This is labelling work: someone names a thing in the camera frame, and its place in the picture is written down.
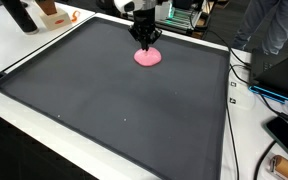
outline cable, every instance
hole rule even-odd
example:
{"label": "cable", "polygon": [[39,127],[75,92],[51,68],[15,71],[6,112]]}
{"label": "cable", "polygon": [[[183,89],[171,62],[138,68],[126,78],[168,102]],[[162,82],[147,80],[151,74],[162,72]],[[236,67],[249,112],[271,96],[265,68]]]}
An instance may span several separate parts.
{"label": "cable", "polygon": [[272,111],[274,112],[276,115],[279,114],[279,112],[275,111],[267,102],[267,100],[265,99],[265,97],[263,96],[262,93],[259,93],[259,95],[261,96],[261,98],[263,99],[264,103],[266,104],[266,106]]}
{"label": "cable", "polygon": [[241,67],[241,68],[246,69],[246,70],[248,70],[248,71],[251,70],[250,67],[248,67],[248,66],[244,66],[244,65],[240,65],[240,64],[234,64],[234,65],[232,65],[232,67]]}
{"label": "cable", "polygon": [[270,152],[272,147],[275,145],[275,143],[276,143],[275,140],[273,142],[271,142],[271,144],[266,148],[264,153],[261,155],[260,159],[257,161],[255,171],[254,171],[253,180],[257,180],[258,171],[260,170],[261,164],[262,164],[263,160],[265,159],[265,157],[267,156],[268,152]]}
{"label": "cable", "polygon": [[[269,106],[269,104],[267,103],[267,101],[265,100],[265,98],[263,97],[263,95],[261,95],[261,97],[263,98],[265,104]],[[271,144],[266,148],[266,150],[264,151],[264,153],[262,154],[262,156],[260,157],[260,159],[258,160],[257,164],[256,164],[256,167],[255,167],[255,171],[254,171],[254,177],[253,177],[253,180],[257,180],[257,177],[258,177],[258,172],[259,172],[259,169],[260,169],[260,166],[263,162],[263,160],[265,159],[265,157],[267,156],[268,152],[272,149],[272,147],[275,145],[276,141],[274,140],[273,142],[271,142]]]}
{"label": "cable", "polygon": [[244,61],[242,61],[236,54],[235,52],[233,51],[233,49],[227,44],[227,42],[220,36],[218,35],[216,32],[212,31],[212,30],[208,30],[209,32],[213,33],[215,36],[217,36],[226,46],[227,48],[229,49],[230,52],[232,52],[232,54],[235,56],[235,58],[240,61],[242,64],[244,64],[245,66],[250,66],[249,63],[246,63]]}
{"label": "cable", "polygon": [[287,114],[285,114],[285,113],[283,113],[283,112],[278,112],[278,111],[274,110],[274,109],[268,104],[268,102],[267,102],[267,100],[265,99],[264,95],[263,95],[262,93],[260,93],[260,92],[258,92],[258,93],[259,93],[259,95],[261,96],[261,98],[263,99],[265,105],[266,105],[272,112],[274,112],[278,117],[280,117],[280,118],[282,118],[282,119],[284,119],[285,121],[288,122],[288,115],[287,115]]}
{"label": "cable", "polygon": [[237,79],[239,79],[240,81],[242,81],[242,82],[244,82],[245,84],[249,85],[248,82],[246,82],[245,80],[243,80],[242,78],[240,78],[240,77],[237,75],[237,73],[236,73],[234,67],[233,67],[231,64],[230,64],[230,66],[231,66],[231,69],[230,69],[230,70],[233,71],[233,73],[234,73],[234,75],[237,77]]}
{"label": "cable", "polygon": [[[229,81],[229,75],[230,75],[230,71],[232,68],[234,68],[234,66],[230,65],[230,69],[227,73],[227,81],[226,82]],[[227,96],[227,94],[228,94],[228,88],[225,89],[225,102],[226,102],[225,106],[226,106],[228,123],[229,123],[229,127],[230,127],[230,132],[231,132],[232,146],[233,146],[233,151],[234,151],[235,166],[236,166],[236,179],[239,180],[240,179],[240,170],[239,170],[238,160],[237,160],[237,152],[236,152],[236,147],[235,147],[235,140],[234,140],[234,133],[233,133],[232,122],[231,122],[231,115],[230,115],[230,111],[228,108],[228,102],[227,102],[228,96]]]}
{"label": "cable", "polygon": [[194,13],[194,11],[192,11],[190,14],[190,24],[191,24],[192,28],[195,30],[195,26],[193,26],[193,22],[192,22],[193,13]]}
{"label": "cable", "polygon": [[225,98],[226,100],[226,110],[227,110],[227,116],[228,116],[228,123],[229,123],[229,127],[230,127],[230,132],[231,132],[231,139],[232,139],[232,144],[233,144],[233,150],[234,150],[234,157],[235,157],[235,166],[236,166],[236,176],[237,176],[237,180],[240,179],[240,170],[239,170],[239,166],[238,166],[238,161],[237,161],[237,153],[236,153],[236,148],[235,148],[235,141],[234,141],[234,134],[233,134],[233,128],[232,128],[232,123],[231,123],[231,116],[230,116],[230,111],[228,108],[228,103],[227,103],[227,98]]}

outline pink dough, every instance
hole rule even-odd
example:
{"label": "pink dough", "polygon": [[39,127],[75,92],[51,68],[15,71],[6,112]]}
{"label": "pink dough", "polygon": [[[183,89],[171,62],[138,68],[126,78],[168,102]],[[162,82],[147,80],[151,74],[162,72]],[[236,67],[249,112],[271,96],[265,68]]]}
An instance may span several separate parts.
{"label": "pink dough", "polygon": [[157,49],[150,47],[148,51],[142,49],[136,51],[134,59],[142,66],[154,66],[162,60],[162,56]]}

